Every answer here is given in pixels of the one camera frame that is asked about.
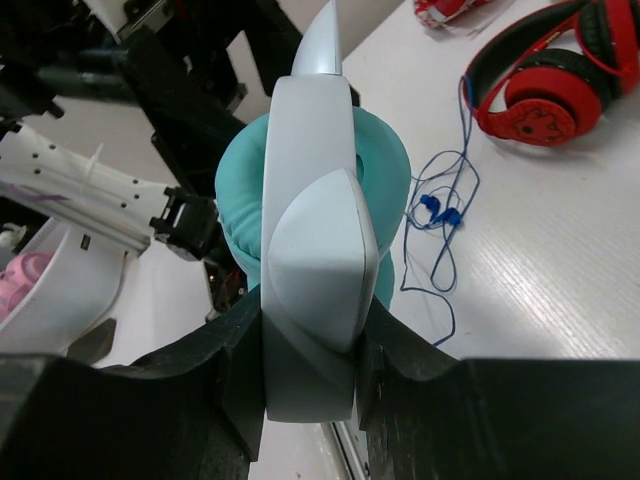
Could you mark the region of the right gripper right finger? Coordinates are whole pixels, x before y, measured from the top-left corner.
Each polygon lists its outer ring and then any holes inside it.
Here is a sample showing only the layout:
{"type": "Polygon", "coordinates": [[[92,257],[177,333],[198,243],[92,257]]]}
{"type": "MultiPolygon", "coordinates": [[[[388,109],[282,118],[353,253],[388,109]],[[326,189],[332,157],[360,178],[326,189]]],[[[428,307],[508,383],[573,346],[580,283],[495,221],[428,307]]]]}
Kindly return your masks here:
{"type": "Polygon", "coordinates": [[[375,479],[635,479],[639,365],[457,360],[379,301],[356,404],[375,479]]]}

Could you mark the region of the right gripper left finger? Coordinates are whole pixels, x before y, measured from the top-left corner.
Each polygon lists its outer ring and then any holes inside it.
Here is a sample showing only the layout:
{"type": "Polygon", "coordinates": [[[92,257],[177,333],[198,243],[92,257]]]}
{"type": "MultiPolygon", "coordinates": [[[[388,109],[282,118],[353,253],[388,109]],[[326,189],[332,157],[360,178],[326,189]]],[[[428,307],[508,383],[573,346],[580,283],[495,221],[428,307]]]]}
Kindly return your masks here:
{"type": "Polygon", "coordinates": [[[244,479],[262,431],[258,290],[128,366],[1,358],[5,479],[244,479]]]}

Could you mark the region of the teal cat-ear headphones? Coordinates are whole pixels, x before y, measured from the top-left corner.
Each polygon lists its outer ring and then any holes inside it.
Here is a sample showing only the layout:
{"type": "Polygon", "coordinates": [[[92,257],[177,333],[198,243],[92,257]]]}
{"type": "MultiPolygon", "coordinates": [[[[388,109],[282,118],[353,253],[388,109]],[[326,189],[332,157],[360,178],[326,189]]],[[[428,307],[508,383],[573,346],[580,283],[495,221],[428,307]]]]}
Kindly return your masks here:
{"type": "Polygon", "coordinates": [[[354,350],[371,303],[393,295],[389,250],[409,180],[396,132],[352,103],[329,2],[215,180],[224,236],[260,294],[270,420],[350,417],[354,350]]]}

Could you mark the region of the blue earphones with cable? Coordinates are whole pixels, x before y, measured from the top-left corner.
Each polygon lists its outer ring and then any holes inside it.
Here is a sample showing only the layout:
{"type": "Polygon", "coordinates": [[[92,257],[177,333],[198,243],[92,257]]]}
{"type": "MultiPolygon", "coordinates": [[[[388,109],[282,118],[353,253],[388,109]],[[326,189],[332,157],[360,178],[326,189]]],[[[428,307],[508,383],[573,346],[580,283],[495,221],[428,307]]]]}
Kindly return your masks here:
{"type": "Polygon", "coordinates": [[[438,347],[451,340],[457,331],[457,318],[448,299],[458,281],[458,268],[452,250],[455,235],[464,226],[465,217],[481,185],[481,177],[469,156],[473,135],[472,108],[465,96],[473,95],[468,75],[457,86],[457,108],[461,129],[461,146],[434,154],[419,172],[411,177],[407,206],[402,227],[402,275],[399,291],[419,293],[444,302],[449,314],[449,330],[436,339],[438,347]],[[409,282],[412,258],[409,240],[413,232],[435,233],[441,237],[441,247],[429,271],[428,287],[409,282]]]}

